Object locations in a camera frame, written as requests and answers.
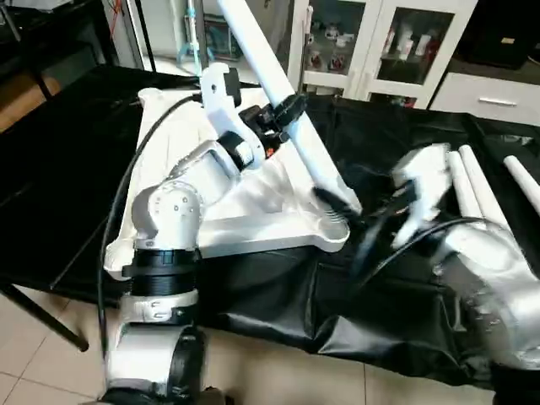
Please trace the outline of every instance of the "drawer handle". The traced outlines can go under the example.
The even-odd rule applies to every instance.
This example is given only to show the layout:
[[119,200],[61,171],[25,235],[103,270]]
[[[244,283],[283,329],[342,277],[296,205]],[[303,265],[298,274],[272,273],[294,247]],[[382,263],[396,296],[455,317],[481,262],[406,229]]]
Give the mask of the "drawer handle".
[[517,107],[517,103],[515,101],[490,99],[489,97],[480,97],[478,101],[480,101],[481,103],[486,103],[486,104],[501,105],[503,107]]

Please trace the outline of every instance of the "black cable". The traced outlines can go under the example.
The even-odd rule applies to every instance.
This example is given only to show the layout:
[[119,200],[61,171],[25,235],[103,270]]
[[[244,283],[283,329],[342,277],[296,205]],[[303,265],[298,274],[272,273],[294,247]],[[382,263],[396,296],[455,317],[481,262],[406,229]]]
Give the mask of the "black cable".
[[379,239],[381,231],[396,213],[408,208],[409,204],[414,200],[416,200],[414,186],[412,182],[409,182],[403,188],[399,189],[399,194],[395,195],[395,197],[391,199],[391,201],[386,205],[384,211],[377,218],[375,224],[373,224],[365,233],[364,239],[362,240],[362,243],[359,244],[358,250],[356,251],[351,264],[351,278],[370,278],[369,273],[363,275],[362,270],[369,254],[375,247],[375,243]]
[[115,194],[114,200],[112,201],[111,210],[109,212],[109,216],[107,217],[105,231],[103,232],[103,239],[101,240],[100,265],[98,266],[98,274],[97,274],[98,322],[100,324],[101,353],[103,354],[103,357],[106,356],[107,347],[108,347],[107,318],[105,316],[105,297],[103,295],[103,273],[105,271],[104,269],[105,250],[106,250],[107,242],[109,241],[109,237],[112,231],[112,225],[115,222],[116,213],[122,203],[122,199],[124,198],[127,185],[129,184],[129,180],[133,172],[133,168],[135,167],[135,164],[137,163],[138,158],[141,156],[141,154],[143,154],[144,148],[150,141],[150,138],[155,134],[155,132],[161,126],[163,121],[170,114],[172,114],[179,107],[181,107],[182,105],[184,105],[185,103],[189,101],[201,101],[201,97],[199,94],[193,94],[180,101],[177,101],[174,105],[172,105],[169,108],[169,110],[167,110],[158,119],[158,121],[156,121],[153,124],[153,126],[150,128],[148,133],[144,136],[143,141],[139,144],[137,150],[135,151],[135,154],[133,155],[131,161],[129,162],[128,167],[126,168],[126,171],[124,172],[124,175],[122,176],[120,180],[120,184],[118,185],[118,188],[116,189],[116,194]]
[[377,267],[375,267],[374,270],[370,271],[369,277],[363,278],[360,282],[354,284],[354,291],[358,291],[362,287],[366,285],[368,281],[370,281],[374,276],[376,276],[384,267],[388,266],[390,263],[395,261],[398,257],[400,257],[405,251],[409,250],[411,247],[419,243],[420,241],[424,240],[428,236],[431,236],[432,234],[436,234],[437,232],[441,232],[442,230],[447,230],[448,228],[451,228],[456,225],[460,224],[478,224],[483,223],[487,225],[492,225],[496,227],[498,230],[502,230],[505,233],[509,234],[511,238],[513,236],[511,235],[510,231],[507,229],[504,229],[500,226],[500,224],[497,224],[493,221],[490,221],[489,219],[485,218],[475,218],[475,217],[462,217],[457,219],[451,219],[449,221],[445,221],[441,224],[437,224],[421,233],[416,235],[414,238],[412,238],[408,243],[394,251],[389,257],[384,259],[382,262],[379,263]]

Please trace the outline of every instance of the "glass cabinet door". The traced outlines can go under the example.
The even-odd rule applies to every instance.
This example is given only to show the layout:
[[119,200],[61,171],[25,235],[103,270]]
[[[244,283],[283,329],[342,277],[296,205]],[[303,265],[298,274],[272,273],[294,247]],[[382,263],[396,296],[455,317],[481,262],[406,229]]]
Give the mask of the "glass cabinet door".
[[[291,44],[291,84],[297,87],[301,81],[353,95],[354,80],[364,67],[381,0],[307,0],[308,6],[313,8],[309,36],[304,30],[297,46]],[[304,11],[302,6],[299,9],[299,13]]]
[[305,69],[348,75],[365,4],[311,0],[313,17]]
[[376,78],[424,84],[453,18],[451,13],[398,8]]
[[355,98],[426,108],[477,0],[384,0]]

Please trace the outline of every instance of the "white rod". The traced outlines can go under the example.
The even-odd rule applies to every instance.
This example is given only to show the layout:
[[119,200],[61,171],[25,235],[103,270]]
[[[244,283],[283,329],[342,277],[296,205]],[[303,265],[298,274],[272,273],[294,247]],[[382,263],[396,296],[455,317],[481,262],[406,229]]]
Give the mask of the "white rod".
[[507,156],[505,158],[505,165],[529,202],[536,209],[538,215],[540,215],[540,186],[536,180],[523,167],[516,156]]
[[459,153],[462,156],[465,170],[471,182],[472,189],[474,190],[478,205],[482,210],[482,215],[486,219],[504,226],[511,232],[508,221],[506,220],[502,209],[500,209],[497,197],[491,190],[488,179],[486,179],[486,176],[474,155],[473,149],[469,145],[463,145],[459,148]]
[[[448,154],[448,165],[450,166],[457,202],[459,203],[462,215],[464,217],[483,217],[476,195],[474,194],[473,186],[465,171],[462,157],[457,151]],[[485,226],[481,224],[478,227],[485,229]]]
[[[245,0],[218,0],[227,24],[255,71],[274,107],[294,94],[272,48]],[[360,210],[360,203],[348,189],[307,114],[287,128],[287,132],[316,185],[340,196]]]

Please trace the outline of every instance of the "white cabinet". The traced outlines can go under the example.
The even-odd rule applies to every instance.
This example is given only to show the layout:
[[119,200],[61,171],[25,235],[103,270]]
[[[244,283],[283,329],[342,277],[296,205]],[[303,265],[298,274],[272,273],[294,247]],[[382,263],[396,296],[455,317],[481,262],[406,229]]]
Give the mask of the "white cabinet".
[[[310,5],[313,7],[313,43],[305,49],[303,83],[342,89],[344,97],[354,98],[381,10],[381,0],[295,0],[288,70],[289,81],[295,89],[301,77]],[[337,46],[335,38],[327,38],[327,34],[332,35],[332,27],[349,35],[340,42],[343,46]]]
[[[314,42],[306,49],[303,83],[343,89],[343,97],[351,99],[426,108],[476,2],[311,0],[316,24],[336,25],[340,34],[357,32],[353,41],[340,47],[313,24]],[[308,6],[309,0],[296,0],[289,57],[293,86],[301,77]],[[332,69],[340,55],[343,69]],[[317,58],[321,63],[314,66]]]
[[448,73],[431,110],[540,126],[540,86]]

